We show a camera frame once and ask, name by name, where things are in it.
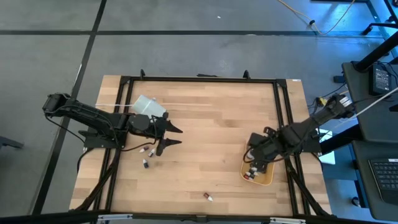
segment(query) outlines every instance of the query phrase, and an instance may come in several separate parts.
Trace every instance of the cable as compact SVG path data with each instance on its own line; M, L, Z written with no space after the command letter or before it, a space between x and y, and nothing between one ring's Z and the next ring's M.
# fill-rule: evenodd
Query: cable
M52 120L47 116L47 114L45 114L44 117L45 117L45 119L47 119L47 121L50 121L51 123L57 125L58 127L62 128L62 129L64 129L64 130L66 130L66 131L69 132L70 134L74 135L76 138L80 139L80 140L82 141L83 144L85 143L85 141L84 141L81 137L79 137L77 134L75 134L75 133L69 131L69 129L64 128L64 127L62 127L61 125L57 124L56 122L52 121Z
M324 97L326 97L326 96L328 96L328 95L330 95L330 94L332 94L332 93L335 93L335 92L337 92L338 90L340 90L343 86L345 86L346 85L346 82L344 82L339 88L337 88L336 90L334 90L334 91L331 91L330 93L328 93L328 94L326 94L325 96L321 96L321 98L324 98Z
M315 98L315 99L313 99L313 101L312 101L312 103L310 104L310 105L307 105L307 108L311 108L312 107L312 105L315 103L315 101L316 101L317 99Z
M106 103L96 103L95 106L134 106L134 105L112 105Z
M317 160L319 161L320 164L322 164L322 161L319 159L319 157L318 157L314 152L311 152L311 154L312 154L315 158L317 158Z
M362 102L362 101L365 101L365 100L375 99L375 98L380 97L380 96L384 96L384 94L380 94L380 95L377 95L377 96L372 96L372 97L365 98L365 99L362 99L362 100L357 100L357 101L354 101L353 103L356 104L356 103L359 103L359 102Z
M349 90L346 90L346 91L344 91L342 93L339 93L339 95L343 95L343 94L348 93L348 92L349 92Z
M154 129L155 129L155 136L154 136L154 139L155 139L155 141L154 141L154 142L146 142L146 143L144 143L144 144L141 144L141 145L136 146L136 147L132 147L132 148L130 148L130 149L121 149L122 152L128 152L128 151L131 151L131 150L133 150L133 149L137 149L137 148L139 148L139 147L145 146L146 144L151 144L151 145L156 144L156 137L157 137L156 125L155 125L155 119L156 119L156 117L155 117L154 115L152 115L151 117L152 117L151 120L154 122Z
M80 157L79 160L77 160L77 172L79 173L79 169L80 169L80 162L81 159L89 152L91 152L94 148L88 148Z
M355 0L353 0L353 1L351 2L351 4L348 6L348 8L347 8L347 10L344 12L344 14L340 17L340 19L336 22L336 24L335 24L328 32L322 33L322 32L318 29L317 25L315 24L315 20L309 18L309 17L308 17L307 15L305 15L304 13L299 12L299 11L293 9L292 7L290 7L288 4L286 4L286 3L283 2L282 0L278 0L278 1L279 1L280 3L282 3L284 6L286 6L288 9L290 9L291 11L293 11L294 13L300 14L300 15L302 15L303 17L307 18L307 19L310 21L310 25L313 25L313 26L315 27L315 29L317 30L317 32L318 32L320 35L326 35L326 34L328 34L330 31L332 31L332 30L337 26L337 24L343 19L343 17L347 14L348 10L351 8L351 6L353 6L353 4L354 4L354 2L355 2Z
M318 106L319 106L319 102L317 101L317 102L315 103L315 106L314 106L314 108L313 108L313 111L312 111L311 116L313 116L313 115L317 112Z

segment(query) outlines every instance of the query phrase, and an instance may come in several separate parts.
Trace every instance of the small bottle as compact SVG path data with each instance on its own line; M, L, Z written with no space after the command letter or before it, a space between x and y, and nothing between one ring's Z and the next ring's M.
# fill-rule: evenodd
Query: small bottle
M154 155L154 153L155 153L155 149L152 149L152 150L150 151L150 153L148 153L148 156L149 156L149 157L152 157L152 156Z
M205 198L207 198L207 200L209 201L213 201L213 198L208 194L208 193L204 193L203 196L205 196Z
M149 147L148 146L145 146L145 147L143 147L139 152L145 152L146 150L148 150L149 149Z
M252 149L246 154L246 158L254 159L254 156L251 154Z
M142 163L144 164L145 169L148 169L148 162L146 161L146 159L142 160Z

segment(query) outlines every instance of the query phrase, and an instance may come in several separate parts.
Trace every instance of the wooden tabletop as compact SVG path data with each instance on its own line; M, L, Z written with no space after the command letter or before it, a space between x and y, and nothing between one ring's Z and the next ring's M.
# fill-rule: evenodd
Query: wooden tabletop
M116 101L120 78L104 76L97 103ZM287 85L294 121L302 121L308 117L302 83L287 80ZM139 95L156 98L167 109L170 120L183 133L166 133L166 137L182 143L167 147L159 157L148 158L147 152L139 153L139 149L123 152L114 189L113 212L292 215L283 161L276 162L269 186L245 181L239 173L250 134L262 133L265 126L278 128L271 84L137 81L133 86L132 104ZM287 124L281 89L280 97ZM113 106L97 108L110 113L114 109ZM126 148L147 141L129 135ZM79 206L96 185L103 154L104 149L95 149L82 160L70 208ZM148 169L142 165L142 159L148 160ZM301 160L309 191L330 212L319 162L307 153L301 154ZM104 187L103 198L107 192L108 185ZM203 196L205 192L214 202L207 201ZM296 195L302 212L297 186Z

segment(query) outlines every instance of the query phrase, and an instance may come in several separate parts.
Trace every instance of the black metal frame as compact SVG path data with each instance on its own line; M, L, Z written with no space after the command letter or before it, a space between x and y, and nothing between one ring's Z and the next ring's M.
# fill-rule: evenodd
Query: black metal frame
M127 97L126 97L126 102L125 104L128 105L131 100L131 93L132 93L132 88L134 85L134 81L162 81L162 82L228 82L228 83L270 83L273 86L274 89L274 97L275 97L275 104L276 104L276 110L277 110L277 117L278 117L278 122L279 122L279 128L281 128L284 125L283 121L283 116L282 116L282 109L281 109L281 104L280 104L280 97L279 97L279 91L278 91L278 86L282 88L283 94L284 94L284 101L286 105L286 113L288 115L288 118L290 118L289 123L293 121L292 118L292 111L290 109L290 102L289 102L289 94L287 91L287 85L286 85L286 80L276 80L276 79L257 79L257 78L250 78L248 72L245 71L244 75L242 78L220 78L220 77L148 77L145 75L145 72L141 70L141 75L139 77L121 77L121 81L119 84L119 90L118 90L118 95L116 101L120 102L121 98L121 93L123 92L123 87L126 84L128 80L128 90L127 90ZM128 107L124 108L124 113L128 112ZM119 163L119 157L120 157L120 152L115 152L115 156L117 156L117 165ZM102 168L101 171L104 169L104 167L107 167L108 160L105 159L103 160ZM299 156L295 156L295 158L298 158L298 161L296 161L296 169L297 173L300 178L303 180L303 170L301 166L301 162L299 159ZM116 166L116 171L112 175L111 180L109 181L109 189L108 189L108 196L106 199L106 205L105 209L109 210L111 209L111 203L112 203L112 196L113 196L113 190L114 186L116 184L116 173L117 173L117 168ZM292 212L294 215L299 214L298 206L297 206L297 199L295 195L295 189L294 189L294 182L293 179L290 175L287 173L287 180L288 180L288 186L289 186L289 194L290 194L290 203L292 206ZM304 203L304 210L305 214L309 214L309 206L308 202L303 198L303 203Z

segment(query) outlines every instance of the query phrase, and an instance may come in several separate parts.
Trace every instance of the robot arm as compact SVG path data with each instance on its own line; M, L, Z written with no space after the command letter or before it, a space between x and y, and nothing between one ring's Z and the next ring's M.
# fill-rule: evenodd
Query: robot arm
M284 159L299 152L310 131L331 119L350 118L352 115L354 105L351 100L345 95L335 94L321 111L301 123L293 123L277 131L266 127L264 132L267 136L252 133L244 161L251 163L251 167L256 167L258 172L265 173L268 163L275 162L277 155Z
M85 147L123 148L127 133L159 140L156 154L160 156L163 149L181 141L163 139L166 131L182 133L181 130L167 121L168 113L163 117L134 113L108 113L92 106L80 103L65 93L49 95L43 106L47 117L63 117L74 119L87 125L88 131L79 131L86 137Z

